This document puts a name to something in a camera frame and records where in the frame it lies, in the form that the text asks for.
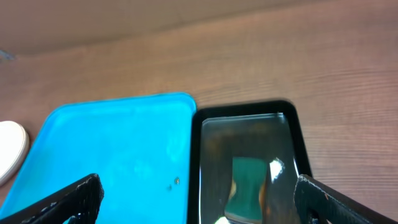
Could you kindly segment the green yellow sponge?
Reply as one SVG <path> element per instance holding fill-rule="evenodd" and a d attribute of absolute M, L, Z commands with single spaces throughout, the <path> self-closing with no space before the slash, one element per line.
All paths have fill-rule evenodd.
<path fill-rule="evenodd" d="M 266 175 L 267 164 L 263 160 L 233 158 L 231 191 L 224 208 L 228 220 L 235 223 L 262 223 L 261 190 Z"/>

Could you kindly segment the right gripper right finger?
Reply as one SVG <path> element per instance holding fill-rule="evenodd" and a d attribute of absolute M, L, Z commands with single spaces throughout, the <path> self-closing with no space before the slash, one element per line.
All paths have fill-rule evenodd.
<path fill-rule="evenodd" d="M 397 224 L 306 174 L 297 179 L 294 204 L 302 223 Z"/>

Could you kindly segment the white plate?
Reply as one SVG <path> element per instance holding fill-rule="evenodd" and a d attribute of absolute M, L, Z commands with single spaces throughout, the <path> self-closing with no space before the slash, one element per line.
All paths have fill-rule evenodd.
<path fill-rule="evenodd" d="M 1 121 L 1 185 L 20 168 L 29 151 L 26 130 L 14 121 Z"/>

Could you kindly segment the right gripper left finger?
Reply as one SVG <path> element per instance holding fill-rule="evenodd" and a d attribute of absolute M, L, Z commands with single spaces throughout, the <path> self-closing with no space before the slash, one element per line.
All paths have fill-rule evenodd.
<path fill-rule="evenodd" d="M 90 174 L 33 205 L 2 218 L 1 224 L 94 224 L 103 198 L 104 190 L 99 175 Z"/>

